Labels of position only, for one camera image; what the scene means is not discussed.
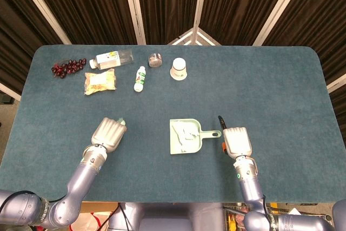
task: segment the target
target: brown curtain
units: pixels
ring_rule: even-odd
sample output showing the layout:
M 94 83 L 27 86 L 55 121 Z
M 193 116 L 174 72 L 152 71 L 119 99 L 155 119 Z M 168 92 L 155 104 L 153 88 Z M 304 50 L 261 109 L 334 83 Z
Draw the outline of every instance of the brown curtain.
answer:
M 21 94 L 35 51 L 62 42 L 32 0 L 0 0 L 0 9 L 0 82 Z
M 331 83 L 346 73 L 346 0 L 291 0 L 264 45 L 312 47 Z
M 147 44 L 168 44 L 194 26 L 197 0 L 139 0 Z
M 346 146 L 346 85 L 330 93 L 330 99 Z
M 204 0 L 199 27 L 222 45 L 252 45 L 277 0 Z
M 137 44 L 127 0 L 45 0 L 73 44 Z

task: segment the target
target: dustpan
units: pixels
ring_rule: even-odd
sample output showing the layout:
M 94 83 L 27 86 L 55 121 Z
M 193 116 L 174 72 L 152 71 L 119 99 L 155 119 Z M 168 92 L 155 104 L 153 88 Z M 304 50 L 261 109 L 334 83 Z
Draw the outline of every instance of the dustpan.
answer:
M 190 154 L 198 152 L 204 138 L 219 138 L 218 130 L 202 131 L 201 124 L 192 118 L 171 119 L 170 152 L 171 154 Z

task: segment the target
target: small white bottle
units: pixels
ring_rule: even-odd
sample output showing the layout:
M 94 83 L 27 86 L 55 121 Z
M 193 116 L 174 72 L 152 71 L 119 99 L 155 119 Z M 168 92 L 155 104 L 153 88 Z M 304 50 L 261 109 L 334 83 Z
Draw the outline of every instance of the small white bottle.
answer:
M 143 90 L 145 74 L 146 74 L 145 67 L 140 66 L 140 68 L 136 74 L 136 82 L 135 82 L 135 86 L 134 86 L 134 89 L 136 92 L 141 92 Z

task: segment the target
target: paper cup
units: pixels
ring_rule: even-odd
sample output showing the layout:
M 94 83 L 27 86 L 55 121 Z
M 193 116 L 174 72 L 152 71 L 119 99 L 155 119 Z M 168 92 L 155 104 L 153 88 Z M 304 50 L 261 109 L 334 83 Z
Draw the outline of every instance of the paper cup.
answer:
M 176 58 L 171 68 L 171 76 L 176 81 L 182 81 L 187 77 L 186 62 L 183 58 Z

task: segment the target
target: table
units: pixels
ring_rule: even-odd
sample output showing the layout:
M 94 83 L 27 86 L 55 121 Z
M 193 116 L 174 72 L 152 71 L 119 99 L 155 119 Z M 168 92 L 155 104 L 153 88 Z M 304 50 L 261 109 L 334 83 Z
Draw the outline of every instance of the table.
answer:
M 64 59 L 131 48 L 134 63 L 116 68 L 116 91 L 84 96 L 84 72 L 53 78 Z M 149 68 L 159 52 L 163 65 Z M 188 76 L 173 80 L 173 59 Z M 135 74 L 145 65 L 142 93 Z M 242 201 L 223 138 L 194 154 L 170 155 L 169 120 L 195 118 L 203 130 L 247 127 L 267 201 L 329 202 L 346 197 L 346 152 L 320 61 L 306 47 L 48 45 L 34 56 L 0 168 L 0 188 L 56 199 L 103 117 L 124 117 L 128 131 L 108 155 L 86 200 Z

